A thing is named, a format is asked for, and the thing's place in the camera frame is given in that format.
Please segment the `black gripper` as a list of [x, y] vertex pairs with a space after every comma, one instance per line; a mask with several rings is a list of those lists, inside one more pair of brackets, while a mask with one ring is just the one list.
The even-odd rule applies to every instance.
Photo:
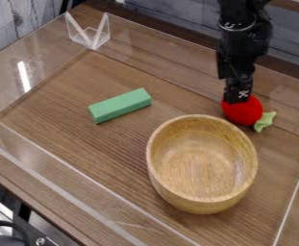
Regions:
[[223, 100], [228, 104], [250, 99], [254, 62], [267, 53], [272, 37], [271, 17], [266, 11], [270, 1], [218, 0], [216, 71], [218, 77], [226, 79]]

